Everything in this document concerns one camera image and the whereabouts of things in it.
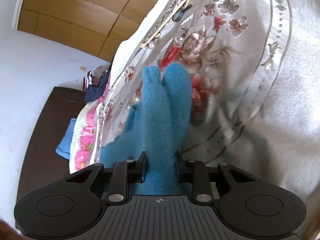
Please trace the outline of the teal fuzzy small garment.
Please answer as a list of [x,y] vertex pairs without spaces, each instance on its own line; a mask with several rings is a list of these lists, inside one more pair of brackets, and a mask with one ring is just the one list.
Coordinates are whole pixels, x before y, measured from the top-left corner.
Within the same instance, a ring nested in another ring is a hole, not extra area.
[[99,161],[106,167],[146,153],[145,182],[133,184],[132,194],[177,195],[176,153],[188,133],[191,114],[191,80],[178,63],[164,73],[157,67],[142,71],[141,101],[132,105],[123,131],[100,150]]

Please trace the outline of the pink cartoon print quilt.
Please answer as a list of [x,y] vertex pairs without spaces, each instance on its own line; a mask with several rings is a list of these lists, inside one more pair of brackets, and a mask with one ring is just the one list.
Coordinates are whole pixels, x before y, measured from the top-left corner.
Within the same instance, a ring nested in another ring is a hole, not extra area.
[[107,82],[103,94],[97,100],[85,104],[76,119],[70,148],[70,173],[86,168],[95,161],[99,112],[109,87],[110,83]]

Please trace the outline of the white dotted bed sheet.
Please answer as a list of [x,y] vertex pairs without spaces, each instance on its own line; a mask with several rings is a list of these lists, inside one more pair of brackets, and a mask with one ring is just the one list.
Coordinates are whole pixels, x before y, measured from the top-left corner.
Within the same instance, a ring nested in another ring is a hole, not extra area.
[[140,41],[151,29],[157,18],[171,0],[158,0],[153,6],[147,16],[143,19],[137,31],[127,40],[121,42],[112,62],[112,71],[122,71],[128,62],[130,56],[133,54]]

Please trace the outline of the wooden wardrobe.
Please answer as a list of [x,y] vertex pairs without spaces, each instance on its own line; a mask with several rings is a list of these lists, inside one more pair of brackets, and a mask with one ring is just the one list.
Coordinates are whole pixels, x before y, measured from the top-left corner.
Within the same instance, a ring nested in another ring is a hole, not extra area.
[[22,0],[17,29],[105,61],[158,0]]

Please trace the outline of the small dark handled tool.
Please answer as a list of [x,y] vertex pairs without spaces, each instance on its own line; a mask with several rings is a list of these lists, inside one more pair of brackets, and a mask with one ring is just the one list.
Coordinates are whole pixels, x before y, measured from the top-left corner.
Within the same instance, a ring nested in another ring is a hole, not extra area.
[[192,4],[189,4],[189,5],[187,5],[186,7],[183,7],[183,8],[178,9],[178,11],[173,15],[172,21],[173,21],[173,22],[179,22],[179,21],[182,19],[184,13],[185,13],[187,10],[189,10],[192,6],[193,6]]

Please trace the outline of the red white striped garment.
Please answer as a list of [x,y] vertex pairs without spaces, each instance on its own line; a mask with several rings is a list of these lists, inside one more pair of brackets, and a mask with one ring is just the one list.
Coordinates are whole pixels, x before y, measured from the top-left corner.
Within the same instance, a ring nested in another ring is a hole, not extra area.
[[89,86],[96,86],[97,81],[99,81],[99,79],[95,77],[94,72],[92,70],[89,71],[83,79],[82,90],[85,92]]

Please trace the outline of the long wooden stick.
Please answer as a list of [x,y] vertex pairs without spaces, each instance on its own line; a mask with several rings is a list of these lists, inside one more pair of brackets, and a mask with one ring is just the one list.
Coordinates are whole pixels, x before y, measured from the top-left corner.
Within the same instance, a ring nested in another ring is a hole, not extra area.
[[177,12],[181,11],[185,5],[189,3],[189,0],[178,0],[176,5],[170,11],[170,14],[166,14],[165,18],[163,18],[160,23],[157,25],[157,28],[148,34],[147,37],[140,42],[138,45],[140,48],[146,47],[157,35],[158,33],[165,27],[165,25],[177,14]]

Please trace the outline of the dark navy clothing pile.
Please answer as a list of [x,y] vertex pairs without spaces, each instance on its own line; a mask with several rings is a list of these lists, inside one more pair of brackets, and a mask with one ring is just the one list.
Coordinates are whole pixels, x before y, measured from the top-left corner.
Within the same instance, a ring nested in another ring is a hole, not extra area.
[[108,84],[109,80],[109,72],[106,72],[104,75],[99,77],[98,83],[95,85],[89,86],[89,88],[85,91],[84,102],[89,103],[97,100],[101,97],[105,91],[105,88]]

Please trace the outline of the floral satin bed cover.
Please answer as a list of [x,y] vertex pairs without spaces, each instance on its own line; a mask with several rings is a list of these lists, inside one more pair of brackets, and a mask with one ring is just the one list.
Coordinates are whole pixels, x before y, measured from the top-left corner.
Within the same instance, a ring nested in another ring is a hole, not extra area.
[[319,0],[191,0],[167,22],[170,0],[115,79],[100,112],[92,153],[109,142],[139,101],[142,69],[173,46],[193,79],[184,159],[228,162],[306,204],[302,239],[319,239]]

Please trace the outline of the dark brown wooden headboard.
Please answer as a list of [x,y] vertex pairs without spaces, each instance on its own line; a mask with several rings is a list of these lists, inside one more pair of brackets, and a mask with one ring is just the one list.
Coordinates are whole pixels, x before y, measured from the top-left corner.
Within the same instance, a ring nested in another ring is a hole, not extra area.
[[84,92],[54,87],[37,120],[25,154],[17,190],[17,200],[25,194],[69,174],[68,160],[55,149],[72,118],[85,106]]

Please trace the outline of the blue pillow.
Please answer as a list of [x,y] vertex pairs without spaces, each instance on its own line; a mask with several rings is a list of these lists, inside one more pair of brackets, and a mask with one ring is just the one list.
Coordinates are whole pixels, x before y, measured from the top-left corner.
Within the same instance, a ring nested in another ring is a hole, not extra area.
[[58,144],[55,152],[57,155],[63,157],[64,159],[69,160],[71,155],[71,142],[73,137],[74,126],[76,123],[76,118],[72,118],[69,122],[69,125],[65,131],[65,134]]

